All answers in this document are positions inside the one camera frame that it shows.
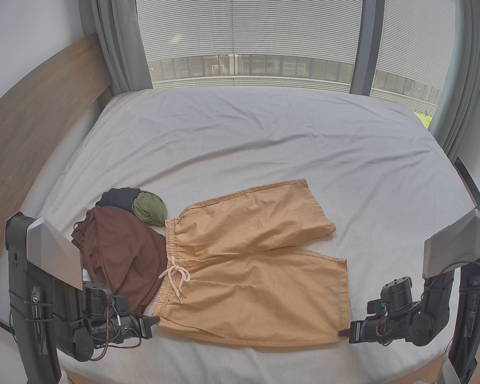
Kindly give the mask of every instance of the folded green cloth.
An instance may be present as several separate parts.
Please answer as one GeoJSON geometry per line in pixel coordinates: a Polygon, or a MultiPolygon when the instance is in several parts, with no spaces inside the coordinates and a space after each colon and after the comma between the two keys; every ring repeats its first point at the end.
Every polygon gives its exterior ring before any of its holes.
{"type": "Polygon", "coordinates": [[[135,216],[147,225],[164,227],[167,218],[167,207],[162,199],[151,192],[142,191],[133,201],[132,211],[135,216]]]}

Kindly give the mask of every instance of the bed frame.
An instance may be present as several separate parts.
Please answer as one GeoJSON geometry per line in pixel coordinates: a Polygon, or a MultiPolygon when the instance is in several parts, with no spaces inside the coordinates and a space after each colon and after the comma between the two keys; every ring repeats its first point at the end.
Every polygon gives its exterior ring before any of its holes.
{"type": "Polygon", "coordinates": [[[95,100],[106,104],[110,84],[92,34],[40,64],[0,98],[0,244],[5,221],[20,209],[50,154],[95,100]]]}

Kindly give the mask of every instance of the brown shorts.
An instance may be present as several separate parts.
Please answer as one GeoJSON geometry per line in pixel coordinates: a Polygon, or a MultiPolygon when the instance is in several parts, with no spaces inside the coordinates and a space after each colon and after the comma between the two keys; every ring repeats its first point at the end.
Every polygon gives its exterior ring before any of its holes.
{"type": "Polygon", "coordinates": [[[341,340],[346,260],[295,248],[335,231],[305,179],[190,205],[165,227],[172,283],[165,276],[153,308],[159,326],[242,346],[341,340]]]}

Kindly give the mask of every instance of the curtain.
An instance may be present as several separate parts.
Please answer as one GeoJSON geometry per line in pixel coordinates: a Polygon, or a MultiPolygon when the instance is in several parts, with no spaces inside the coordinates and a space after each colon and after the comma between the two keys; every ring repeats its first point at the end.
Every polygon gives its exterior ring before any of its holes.
{"type": "Polygon", "coordinates": [[[429,131],[451,161],[471,120],[480,91],[480,0],[456,0],[455,41],[440,102],[429,131]]]}
{"type": "Polygon", "coordinates": [[[79,0],[85,36],[96,32],[113,95],[152,88],[133,0],[79,0]]]}

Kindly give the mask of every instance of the bed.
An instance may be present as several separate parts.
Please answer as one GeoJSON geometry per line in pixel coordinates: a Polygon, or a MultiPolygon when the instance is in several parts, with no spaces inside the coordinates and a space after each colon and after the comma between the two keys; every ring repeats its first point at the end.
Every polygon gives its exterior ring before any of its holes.
{"type": "MultiPolygon", "coordinates": [[[[304,247],[347,259],[351,320],[365,318],[367,301],[394,278],[410,276],[420,297],[423,242],[473,207],[452,164],[404,105],[304,89],[205,87],[111,99],[41,215],[70,238],[73,224],[112,187],[152,191],[175,217],[191,203],[299,178],[337,228],[304,247]]],[[[111,349],[87,363],[59,352],[60,362],[98,384],[387,383],[441,363],[458,275],[448,326],[421,348],[404,341],[233,348],[155,327],[140,349],[111,349]]]]}

